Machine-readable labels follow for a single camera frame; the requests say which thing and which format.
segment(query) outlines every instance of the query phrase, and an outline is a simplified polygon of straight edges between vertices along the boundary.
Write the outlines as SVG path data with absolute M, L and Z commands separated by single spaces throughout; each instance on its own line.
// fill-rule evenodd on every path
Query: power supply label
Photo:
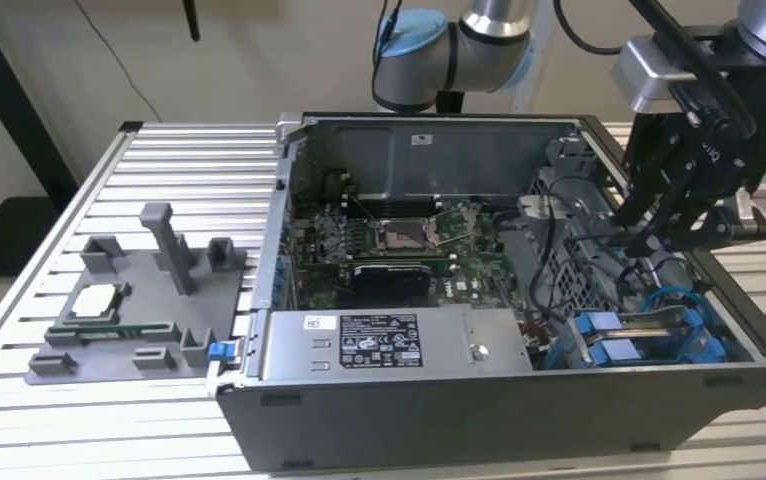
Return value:
M 342 315 L 345 368 L 422 366 L 422 338 L 415 315 Z

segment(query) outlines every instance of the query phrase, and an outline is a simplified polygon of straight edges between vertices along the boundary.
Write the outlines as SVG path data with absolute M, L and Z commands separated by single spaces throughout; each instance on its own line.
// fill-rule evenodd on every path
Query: black stand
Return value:
M 48 198 L 8 198 L 0 205 L 0 276 L 14 276 L 27 265 L 78 184 L 2 51 L 0 122 L 48 193 Z

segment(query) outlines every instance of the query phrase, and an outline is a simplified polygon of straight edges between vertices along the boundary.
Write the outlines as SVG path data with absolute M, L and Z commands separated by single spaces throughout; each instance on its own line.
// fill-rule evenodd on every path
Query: sticker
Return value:
M 421 133 L 418 135 L 413 135 L 411 137 L 413 145 L 433 145 L 434 144 L 434 136 L 427 133 Z
M 307 315 L 303 321 L 305 330 L 335 330 L 338 317 L 335 315 Z
M 422 339 L 415 315 L 342 315 L 339 324 L 341 363 L 345 368 L 422 366 Z

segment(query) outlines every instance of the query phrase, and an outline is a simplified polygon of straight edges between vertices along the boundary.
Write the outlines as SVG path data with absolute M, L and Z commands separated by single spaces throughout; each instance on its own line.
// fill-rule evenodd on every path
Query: green circuit board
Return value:
M 523 299 L 493 218 L 467 201 L 443 202 L 427 218 L 347 218 L 334 212 L 313 217 L 302 224 L 306 232 L 295 234 L 305 252 L 298 264 L 301 308 L 350 307 L 353 269 L 389 265 L 423 266 L 431 272 L 427 295 L 403 307 L 471 304 L 519 313 Z

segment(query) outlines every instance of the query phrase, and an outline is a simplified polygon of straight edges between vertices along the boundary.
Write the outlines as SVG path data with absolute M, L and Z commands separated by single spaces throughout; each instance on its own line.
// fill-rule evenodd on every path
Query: metal rail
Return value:
M 621 142 L 629 126 L 613 125 Z M 276 159 L 272 125 L 150 125 L 120 134 L 0 305 L 0 478 L 134 479 L 250 472 L 204 379 L 28 386 L 22 377 L 60 312 L 87 237 L 115 233 L 154 248 L 136 216 L 172 201 L 191 246 L 215 235 L 250 249 L 238 328 L 246 331 Z M 766 241 L 717 252 L 766 312 Z M 338 479 L 766 478 L 766 407 L 725 414 L 670 454 L 559 459 L 385 472 Z

